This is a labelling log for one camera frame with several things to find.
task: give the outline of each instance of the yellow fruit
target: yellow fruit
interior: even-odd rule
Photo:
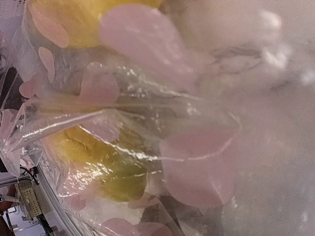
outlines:
[[[132,131],[121,130],[118,140],[106,144],[76,126],[49,136],[45,145],[61,160],[90,165],[95,173],[91,178],[100,181],[100,196],[116,202],[142,197],[147,169],[134,153],[143,153],[145,148]]]
[[[109,9],[126,3],[141,3],[158,8],[163,0],[31,0],[30,12],[36,28],[61,47],[94,47],[98,46],[98,22],[101,16]]]

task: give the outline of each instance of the black cable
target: black cable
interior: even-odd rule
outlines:
[[[20,166],[20,169],[26,171],[32,177],[32,179],[34,180],[35,184],[39,185],[38,180],[35,178],[35,176],[28,169],[24,168],[23,166]]]

